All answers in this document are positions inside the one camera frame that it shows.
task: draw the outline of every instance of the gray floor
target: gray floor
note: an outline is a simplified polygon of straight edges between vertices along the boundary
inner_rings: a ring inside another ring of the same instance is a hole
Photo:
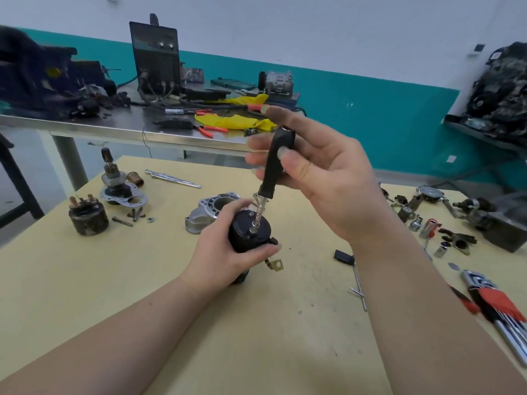
[[[40,137],[30,129],[3,129],[2,133],[15,144],[11,150],[28,185],[35,194],[44,213],[49,212],[64,198],[64,192],[49,159],[41,144]],[[149,157],[148,149],[143,145],[129,145],[118,143],[92,144],[86,140],[76,140],[77,148],[86,170],[91,179],[102,171],[101,147],[108,146],[115,159],[122,155]],[[175,152],[166,148],[151,147],[152,156],[156,159],[175,159]],[[208,165],[251,168],[242,157],[214,155],[199,152],[187,152],[187,161]],[[377,171],[379,181],[389,184],[423,185],[434,180],[432,177],[410,175],[398,172]],[[0,168],[0,215],[7,212],[21,202],[7,174]],[[477,191],[480,195],[491,198],[500,192],[495,186],[475,183],[462,183],[465,188]],[[0,228],[0,247],[34,223],[29,213],[15,222]]]

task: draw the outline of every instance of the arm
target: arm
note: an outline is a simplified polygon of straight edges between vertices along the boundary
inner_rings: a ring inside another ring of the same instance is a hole
[[[0,393],[143,393],[215,295],[279,251],[280,246],[267,244],[237,254],[230,246],[227,232],[234,213],[250,203],[240,199],[222,209],[180,277],[7,377]]]
[[[359,142],[282,108],[262,111],[297,133],[296,151],[279,151],[287,173],[281,184],[299,189],[353,249],[392,391],[527,393],[527,382],[387,205]],[[248,145],[263,152],[247,154],[247,162],[265,165],[270,141],[251,136]],[[256,170],[260,179],[263,173]]]

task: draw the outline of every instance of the forearm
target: forearm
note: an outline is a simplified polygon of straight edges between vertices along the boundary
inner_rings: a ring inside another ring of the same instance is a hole
[[[0,393],[140,394],[209,299],[175,279],[6,378]]]
[[[527,383],[468,313],[399,218],[383,212],[352,246],[394,393],[527,393]]]

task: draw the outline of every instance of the teal wall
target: teal wall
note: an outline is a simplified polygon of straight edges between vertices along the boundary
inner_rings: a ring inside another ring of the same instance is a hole
[[[112,78],[124,82],[135,76],[129,43],[24,29],[43,45],[74,46],[81,59],[99,60],[112,71]],[[495,147],[441,125],[458,91],[322,70],[268,64],[246,59],[181,51],[189,67],[200,67],[206,79],[218,76],[255,82],[262,70],[290,69],[295,91],[301,93],[299,106],[309,117],[360,140],[374,168],[440,177],[453,176],[480,166],[480,155],[496,160],[507,154]],[[447,163],[456,155],[455,163]],[[502,172],[511,185],[527,188],[524,163],[509,164]],[[470,178],[492,182],[490,175]]]

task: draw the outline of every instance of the yellow cloth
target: yellow cloth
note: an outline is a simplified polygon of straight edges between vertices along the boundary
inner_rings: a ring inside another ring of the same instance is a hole
[[[230,117],[218,116],[216,114],[207,114],[203,116],[194,115],[194,119],[205,126],[223,127],[225,129],[261,129],[270,131],[276,125],[269,119],[258,120],[256,118],[246,118],[240,115]]]
[[[258,94],[256,97],[241,96],[236,98],[219,99],[210,101],[221,104],[247,105],[247,104],[264,104],[269,96],[267,94]]]

